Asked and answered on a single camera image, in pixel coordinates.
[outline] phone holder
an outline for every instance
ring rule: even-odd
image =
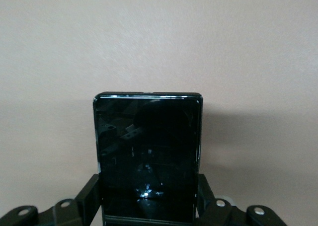
[[[215,198],[199,174],[202,105],[197,93],[97,95],[99,174],[75,199],[17,207],[0,225],[89,226],[102,206],[104,226],[286,226],[268,207]]]

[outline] beige wall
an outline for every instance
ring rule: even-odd
[[[97,93],[195,91],[215,194],[317,223],[317,0],[0,0],[0,11],[0,215],[43,211],[97,172]]]

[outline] black screen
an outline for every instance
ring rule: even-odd
[[[199,94],[102,93],[94,100],[106,219],[190,223],[200,151]]]

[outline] metal screw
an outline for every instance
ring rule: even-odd
[[[30,211],[29,209],[21,210],[21,211],[19,211],[18,215],[19,216],[26,215],[29,211]]]
[[[70,204],[71,204],[70,201],[64,201],[63,203],[61,203],[61,207],[65,208],[65,207],[69,206]]]
[[[225,202],[223,200],[217,200],[217,206],[224,207],[225,206]]]
[[[265,211],[262,208],[260,208],[260,207],[255,207],[254,208],[254,212],[256,214],[258,214],[258,215],[264,215],[265,214]]]

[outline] white wall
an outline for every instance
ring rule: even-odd
[[[43,211],[97,172],[97,93],[193,91],[214,193],[316,224],[318,0],[0,0],[0,11],[1,216]]]

